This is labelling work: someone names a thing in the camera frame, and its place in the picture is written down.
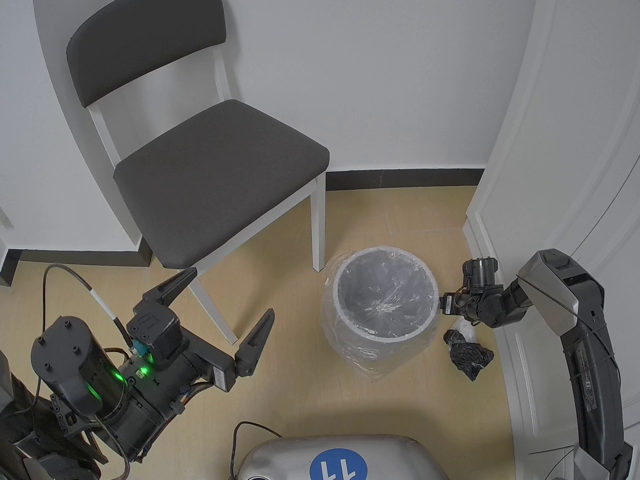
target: green led light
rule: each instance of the green led light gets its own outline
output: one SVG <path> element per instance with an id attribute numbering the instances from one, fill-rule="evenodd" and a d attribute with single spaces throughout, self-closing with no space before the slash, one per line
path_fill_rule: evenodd
<path id="1" fill-rule="evenodd" d="M 91 387 L 91 384 L 89 384 L 89 382 L 87 382 L 86 384 L 87 388 L 89 388 L 89 393 L 91 393 L 93 396 L 95 396 L 96 398 L 98 398 L 98 400 L 100 400 L 100 402 L 102 402 L 102 398 L 100 395 L 98 395 L 98 393 L 95 392 L 95 389 L 93 389 Z"/>

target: white logo symbol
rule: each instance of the white logo symbol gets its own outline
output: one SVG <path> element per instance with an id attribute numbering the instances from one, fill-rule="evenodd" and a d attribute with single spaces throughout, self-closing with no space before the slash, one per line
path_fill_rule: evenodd
<path id="1" fill-rule="evenodd" d="M 356 476 L 356 472 L 349 473 L 347 468 L 347 459 L 340 459 L 340 466 L 342 467 L 342 480 L 351 480 Z M 322 480 L 335 480 L 335 475 L 329 476 L 329 471 L 326 469 L 326 462 L 320 462 L 320 468 L 322 468 Z"/>

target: blue circular logo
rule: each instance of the blue circular logo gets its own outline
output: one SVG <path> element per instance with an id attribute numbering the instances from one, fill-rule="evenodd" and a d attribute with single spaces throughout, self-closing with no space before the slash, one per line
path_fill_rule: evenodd
<path id="1" fill-rule="evenodd" d="M 367 463 L 346 448 L 333 448 L 318 455 L 309 468 L 311 480 L 366 480 Z"/>

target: chair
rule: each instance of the chair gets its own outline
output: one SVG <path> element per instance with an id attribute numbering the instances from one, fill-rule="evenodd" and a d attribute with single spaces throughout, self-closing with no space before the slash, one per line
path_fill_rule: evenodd
<path id="1" fill-rule="evenodd" d="M 329 151 L 230 98 L 219 50 L 226 39 L 222 0 L 116 0 L 76 30 L 67 62 L 122 197 L 165 268 L 195 266 L 201 276 L 310 196 L 313 265 L 320 271 Z M 221 102 L 122 159 L 100 112 L 100 99 L 209 47 Z M 229 343 L 235 343 L 234 332 L 199 279 L 190 288 Z"/>

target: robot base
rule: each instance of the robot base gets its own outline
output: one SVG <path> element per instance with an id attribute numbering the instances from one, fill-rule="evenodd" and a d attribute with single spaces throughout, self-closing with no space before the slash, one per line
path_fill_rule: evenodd
<path id="1" fill-rule="evenodd" d="M 247 455 L 238 480 L 448 480 L 418 442 L 368 435 L 283 438 Z"/>

